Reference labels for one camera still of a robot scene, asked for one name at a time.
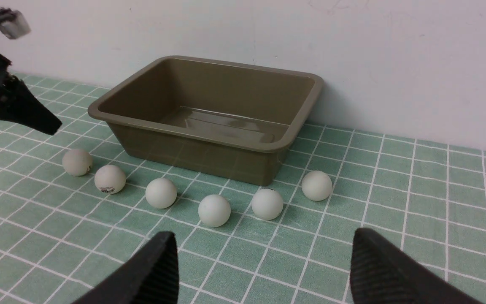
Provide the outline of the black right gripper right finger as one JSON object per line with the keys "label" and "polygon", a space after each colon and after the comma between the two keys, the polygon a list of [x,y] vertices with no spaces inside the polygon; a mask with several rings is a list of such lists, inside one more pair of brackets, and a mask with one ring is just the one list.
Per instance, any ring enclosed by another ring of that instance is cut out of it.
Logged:
{"label": "black right gripper right finger", "polygon": [[350,289],[356,304],[477,304],[370,228],[354,233]]}

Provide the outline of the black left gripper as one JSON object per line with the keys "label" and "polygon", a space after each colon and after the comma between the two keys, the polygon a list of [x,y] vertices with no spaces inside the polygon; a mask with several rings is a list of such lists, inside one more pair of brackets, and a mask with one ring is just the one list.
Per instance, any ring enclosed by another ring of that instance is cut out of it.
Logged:
{"label": "black left gripper", "polygon": [[62,126],[27,85],[8,72],[11,61],[0,54],[0,120],[17,123],[53,136]]}

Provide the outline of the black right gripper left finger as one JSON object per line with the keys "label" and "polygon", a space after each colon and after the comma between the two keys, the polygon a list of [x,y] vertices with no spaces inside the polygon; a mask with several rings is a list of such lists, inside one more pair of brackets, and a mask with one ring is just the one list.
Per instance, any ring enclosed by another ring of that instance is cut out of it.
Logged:
{"label": "black right gripper left finger", "polygon": [[175,235],[171,231],[161,231],[74,303],[176,304],[179,282]]}

